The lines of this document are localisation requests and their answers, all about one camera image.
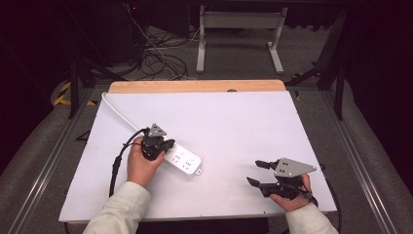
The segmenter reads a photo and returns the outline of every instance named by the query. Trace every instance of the white power strip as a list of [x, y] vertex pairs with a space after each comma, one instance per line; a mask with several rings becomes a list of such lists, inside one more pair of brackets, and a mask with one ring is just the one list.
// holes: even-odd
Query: white power strip
[[185, 176], [198, 176], [202, 172], [201, 158], [177, 143], [168, 151], [165, 162]]

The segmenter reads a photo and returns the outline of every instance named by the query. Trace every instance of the white shirt sleeve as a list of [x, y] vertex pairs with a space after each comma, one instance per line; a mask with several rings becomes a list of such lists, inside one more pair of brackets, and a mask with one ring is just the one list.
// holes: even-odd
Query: white shirt sleeve
[[135, 233], [149, 200], [150, 194], [145, 188], [125, 182], [92, 218], [84, 233]]
[[294, 212], [286, 213], [291, 234], [336, 234], [328, 218], [314, 204], [309, 204]]

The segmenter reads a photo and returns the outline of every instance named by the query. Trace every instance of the white table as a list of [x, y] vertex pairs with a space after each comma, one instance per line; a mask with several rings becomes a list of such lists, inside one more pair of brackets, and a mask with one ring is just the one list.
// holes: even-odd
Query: white table
[[[200, 82], [192, 84], [199, 87]], [[336, 211], [290, 93], [240, 92], [243, 88], [238, 88], [237, 81], [229, 82], [238, 92], [107, 95], [108, 101], [134, 125], [145, 128], [156, 123], [168, 137], [203, 159], [202, 174], [190, 179], [166, 164], [159, 168], [147, 187], [152, 200], [144, 220], [282, 214], [280, 207], [246, 180], [249, 176], [261, 182], [277, 181], [271, 170], [257, 168], [254, 162], [274, 162], [281, 157], [316, 166], [318, 170], [310, 176], [319, 209]], [[254, 84], [242, 82], [246, 87]], [[217, 84], [227, 88], [222, 81]], [[105, 103], [100, 104], [59, 221], [85, 222], [100, 211], [108, 199], [113, 161], [132, 134], [130, 125]], [[127, 158], [125, 153], [115, 190], [126, 180]]]

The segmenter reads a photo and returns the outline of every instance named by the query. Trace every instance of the black cable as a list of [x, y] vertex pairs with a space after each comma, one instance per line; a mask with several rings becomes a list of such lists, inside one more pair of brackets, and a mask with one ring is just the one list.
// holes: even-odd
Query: black cable
[[116, 176], [118, 175], [119, 167], [121, 167], [122, 155], [124, 154], [124, 151], [131, 145], [131, 141], [143, 131], [145, 131], [145, 129], [141, 129], [132, 135], [131, 138], [124, 144], [124, 147], [122, 147], [121, 153], [119, 153], [118, 157], [115, 158], [115, 162], [112, 165], [112, 178], [110, 180], [109, 197], [113, 195], [115, 190]]

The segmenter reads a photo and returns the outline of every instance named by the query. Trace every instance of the hand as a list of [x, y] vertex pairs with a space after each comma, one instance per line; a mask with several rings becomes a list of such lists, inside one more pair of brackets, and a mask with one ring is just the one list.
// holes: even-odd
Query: hand
[[[304, 191], [311, 191], [310, 187], [310, 177], [307, 174], [302, 174], [301, 178], [303, 179], [304, 186], [301, 187]], [[282, 207], [286, 212], [293, 212], [302, 207], [307, 206], [310, 203], [309, 199], [304, 198], [302, 194], [299, 194], [293, 200], [286, 200], [283, 197], [277, 194], [271, 194], [270, 198], [276, 202], [280, 207]]]
[[143, 137], [133, 140], [131, 152], [128, 157], [128, 181], [135, 182], [145, 187], [154, 177], [156, 170], [164, 162], [165, 152], [162, 152], [154, 161], [149, 161], [143, 157], [140, 144]]

